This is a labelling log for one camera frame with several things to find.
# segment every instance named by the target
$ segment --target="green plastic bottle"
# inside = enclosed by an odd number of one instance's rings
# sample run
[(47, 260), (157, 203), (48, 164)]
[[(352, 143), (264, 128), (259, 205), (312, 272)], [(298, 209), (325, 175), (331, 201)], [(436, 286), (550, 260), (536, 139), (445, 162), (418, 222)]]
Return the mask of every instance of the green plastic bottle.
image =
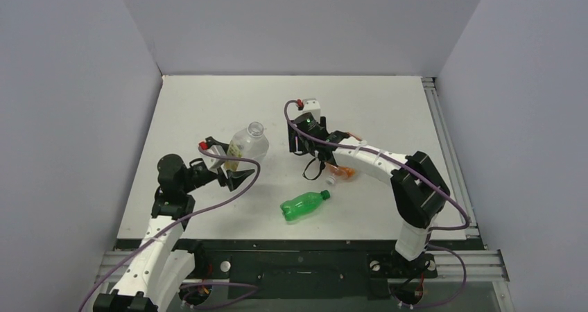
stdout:
[(327, 190), (320, 193), (308, 192), (282, 203), (279, 207), (282, 208), (286, 220), (295, 220), (302, 215), (310, 214), (322, 204), (322, 201), (330, 197), (331, 194)]

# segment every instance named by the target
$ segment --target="orange bottle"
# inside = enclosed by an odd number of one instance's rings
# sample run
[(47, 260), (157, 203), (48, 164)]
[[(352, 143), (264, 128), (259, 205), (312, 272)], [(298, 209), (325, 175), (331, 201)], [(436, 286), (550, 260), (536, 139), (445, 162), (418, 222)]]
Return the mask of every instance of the orange bottle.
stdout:
[(333, 166), (327, 163), (329, 172), (331, 173), (327, 177), (327, 184), (335, 185), (339, 180), (350, 180), (355, 176), (355, 170), (352, 168), (346, 168), (344, 166)]

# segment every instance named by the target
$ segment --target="orange object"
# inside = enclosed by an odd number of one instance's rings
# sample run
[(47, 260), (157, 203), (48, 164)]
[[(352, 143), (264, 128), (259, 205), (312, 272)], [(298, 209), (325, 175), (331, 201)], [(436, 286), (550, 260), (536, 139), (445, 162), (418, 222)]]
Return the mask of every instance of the orange object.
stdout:
[(350, 179), (355, 175), (355, 170), (352, 168), (346, 168), (344, 166), (332, 166), (331, 164), (327, 164), (329, 167), (329, 171), (333, 173), (337, 178), (347, 180)]

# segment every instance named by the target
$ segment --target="bottle label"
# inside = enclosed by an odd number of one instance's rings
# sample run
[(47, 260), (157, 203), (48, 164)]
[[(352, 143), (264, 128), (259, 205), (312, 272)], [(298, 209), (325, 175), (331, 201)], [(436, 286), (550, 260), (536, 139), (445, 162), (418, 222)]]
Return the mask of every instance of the bottle label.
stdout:
[[(229, 144), (229, 149), (227, 151), (227, 155), (231, 157), (238, 157), (241, 158), (243, 156), (243, 146), (238, 145), (234, 142)], [(225, 169), (231, 170), (233, 172), (237, 171), (237, 167), (239, 167), (239, 161), (226, 161), (225, 162)]]

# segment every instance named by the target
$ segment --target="green bottle cap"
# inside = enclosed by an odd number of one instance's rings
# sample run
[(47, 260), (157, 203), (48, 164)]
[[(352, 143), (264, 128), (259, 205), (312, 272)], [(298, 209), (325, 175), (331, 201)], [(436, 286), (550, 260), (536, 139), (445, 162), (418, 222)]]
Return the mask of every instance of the green bottle cap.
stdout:
[(320, 192), (320, 195), (322, 196), (323, 200), (326, 200), (331, 197), (331, 194), (326, 189), (324, 191)]

